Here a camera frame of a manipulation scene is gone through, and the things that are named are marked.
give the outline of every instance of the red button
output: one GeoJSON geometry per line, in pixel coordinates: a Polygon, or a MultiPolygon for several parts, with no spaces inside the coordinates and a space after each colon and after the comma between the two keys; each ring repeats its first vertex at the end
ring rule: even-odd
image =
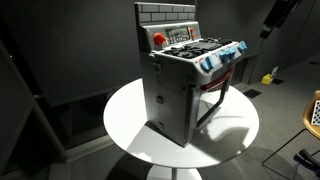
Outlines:
{"type": "Polygon", "coordinates": [[[161,33],[155,33],[153,40],[156,45],[161,45],[166,41],[166,38],[161,33]]]}

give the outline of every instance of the gray floor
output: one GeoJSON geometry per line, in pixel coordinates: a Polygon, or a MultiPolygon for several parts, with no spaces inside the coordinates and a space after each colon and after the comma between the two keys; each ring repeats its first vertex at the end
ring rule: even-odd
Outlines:
{"type": "MultiPolygon", "coordinates": [[[[260,117],[258,136],[240,156],[218,166],[199,169],[203,180],[284,179],[262,167],[261,162],[303,128],[303,109],[313,92],[320,89],[320,65],[301,63],[277,74],[276,78],[285,82],[280,85],[256,83],[251,86],[236,86],[241,92],[249,89],[262,92],[253,99],[249,98],[260,117]]],[[[317,179],[312,172],[296,166],[292,159],[303,148],[313,153],[320,149],[319,140],[305,132],[266,164],[291,179],[317,179]]],[[[320,153],[315,158],[320,160],[320,153]]],[[[67,177],[58,179],[144,180],[152,165],[131,157],[112,145],[70,164],[61,165],[60,170],[59,165],[54,166],[58,167],[58,171],[50,173],[54,173],[56,177],[68,174],[67,177]]]]}

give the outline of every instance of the white round table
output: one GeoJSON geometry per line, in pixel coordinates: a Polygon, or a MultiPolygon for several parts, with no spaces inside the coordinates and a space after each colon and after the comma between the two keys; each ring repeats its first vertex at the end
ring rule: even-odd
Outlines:
{"type": "MultiPolygon", "coordinates": [[[[204,94],[201,108],[215,104],[220,91],[204,94]]],[[[148,180],[201,180],[196,168],[218,165],[246,150],[259,129],[255,107],[229,88],[220,110],[185,148],[154,132],[147,122],[142,80],[133,81],[109,100],[104,125],[110,138],[127,153],[154,166],[148,180]]]]}

